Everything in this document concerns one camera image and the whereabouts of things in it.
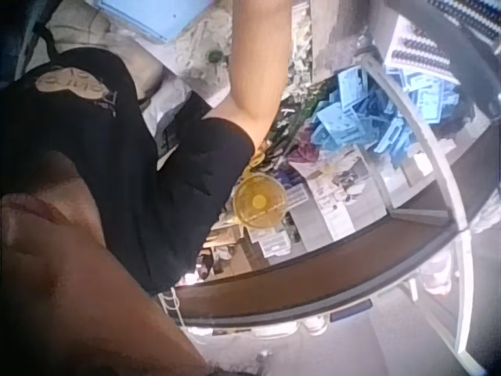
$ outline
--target person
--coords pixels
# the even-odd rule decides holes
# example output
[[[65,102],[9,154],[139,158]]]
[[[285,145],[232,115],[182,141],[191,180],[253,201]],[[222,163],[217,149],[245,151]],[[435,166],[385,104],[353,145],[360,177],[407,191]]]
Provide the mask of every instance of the person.
[[[159,171],[131,75],[110,52],[70,50],[2,91],[2,351],[23,351],[18,368],[212,372],[149,295],[194,267],[276,116],[291,6],[234,2],[231,93]]]

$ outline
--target sleeve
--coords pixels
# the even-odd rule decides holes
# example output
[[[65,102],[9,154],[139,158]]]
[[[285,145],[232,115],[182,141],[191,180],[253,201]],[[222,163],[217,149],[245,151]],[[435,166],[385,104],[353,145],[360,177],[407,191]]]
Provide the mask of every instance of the sleeve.
[[[254,144],[241,127],[208,118],[190,126],[158,172],[162,227],[183,273],[195,266],[211,227],[253,155]]]

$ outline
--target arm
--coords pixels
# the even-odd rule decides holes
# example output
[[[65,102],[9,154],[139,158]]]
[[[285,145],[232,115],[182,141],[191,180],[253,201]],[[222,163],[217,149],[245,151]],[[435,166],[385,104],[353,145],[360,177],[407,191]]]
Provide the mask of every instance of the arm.
[[[265,138],[287,83],[292,0],[233,2],[231,92],[206,118],[239,125],[256,148]]]

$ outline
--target black t-shirt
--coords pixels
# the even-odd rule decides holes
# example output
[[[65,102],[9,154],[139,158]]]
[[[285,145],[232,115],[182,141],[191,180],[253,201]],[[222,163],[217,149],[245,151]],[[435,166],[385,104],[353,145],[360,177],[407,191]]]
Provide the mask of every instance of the black t-shirt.
[[[157,171],[157,146],[123,62],[73,49],[0,94],[2,196],[23,191],[48,151],[71,159],[99,209],[106,246],[150,294],[187,271],[254,153],[237,125],[190,125]]]

